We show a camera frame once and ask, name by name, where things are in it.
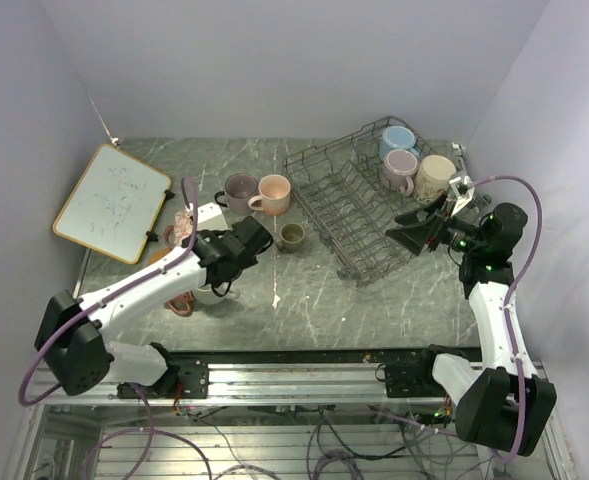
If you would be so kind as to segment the cream white speckled mug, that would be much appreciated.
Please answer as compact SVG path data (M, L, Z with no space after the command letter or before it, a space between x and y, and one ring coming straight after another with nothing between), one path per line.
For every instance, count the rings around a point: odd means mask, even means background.
M193 290L191 294L196 303L207 306L219 304L226 299L238 300L240 297L240 292L234 288L231 288L228 292L225 292L224 288L218 289L218 294L215 294L210 286Z

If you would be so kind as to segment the green inside floral mug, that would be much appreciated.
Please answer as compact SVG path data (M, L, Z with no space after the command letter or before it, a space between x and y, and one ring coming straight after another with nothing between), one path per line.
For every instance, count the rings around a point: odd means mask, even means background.
M450 177L456 172L450 159L441 155L426 156L415 176L413 198L423 205L434 202L448 188Z

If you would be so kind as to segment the lavender mug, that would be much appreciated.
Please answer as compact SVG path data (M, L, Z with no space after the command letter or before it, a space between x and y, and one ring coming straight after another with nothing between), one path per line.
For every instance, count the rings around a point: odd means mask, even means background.
M417 157L403 149L386 154L380 169L380 180L387 189L410 197L414 191L414 176L418 171Z

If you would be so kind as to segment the light blue mug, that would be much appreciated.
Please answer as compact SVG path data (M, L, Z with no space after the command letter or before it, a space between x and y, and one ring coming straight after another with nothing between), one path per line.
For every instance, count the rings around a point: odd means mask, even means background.
M387 154L393 150L406 150L419 157L416 148L416 136L408 128L389 126L382 132L379 143L379 158L384 161Z

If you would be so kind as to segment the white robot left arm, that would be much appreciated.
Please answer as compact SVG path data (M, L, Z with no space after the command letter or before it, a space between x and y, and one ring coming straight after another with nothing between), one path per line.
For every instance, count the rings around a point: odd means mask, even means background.
M206 377L197 368L183 365L159 343L131 345L116 338L130 321L181 294L207 287L226 295L273 243L265 227L245 217L228 230L194 231L153 264L80 299L63 290L48 302L35 340L37 359L69 396L110 380L140 385L156 398L202 398Z

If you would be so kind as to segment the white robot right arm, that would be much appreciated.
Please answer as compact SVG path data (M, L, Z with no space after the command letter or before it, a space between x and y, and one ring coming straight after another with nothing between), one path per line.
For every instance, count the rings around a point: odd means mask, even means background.
M498 204L479 223L454 215L440 197L395 217L387 237L412 254L445 244L461 253L458 278L478 328L481 368L460 349L431 344L410 360L384 367L390 398L444 392L455 406L455 432L465 442L529 456L557 400L540 377L523 341L515 308L510 261L528 216L512 203Z

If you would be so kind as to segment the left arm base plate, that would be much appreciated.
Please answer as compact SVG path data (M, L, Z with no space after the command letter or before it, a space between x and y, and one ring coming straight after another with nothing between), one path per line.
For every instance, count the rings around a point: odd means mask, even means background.
M200 359L173 360L159 380L139 389L148 400L205 399L209 388L209 368Z

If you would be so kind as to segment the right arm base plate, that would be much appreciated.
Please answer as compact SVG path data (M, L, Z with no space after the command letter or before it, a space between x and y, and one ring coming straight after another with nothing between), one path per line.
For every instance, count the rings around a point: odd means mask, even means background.
M445 397L445 389L434 379L436 352L423 349L395 362L380 364L375 378L384 384L388 398Z

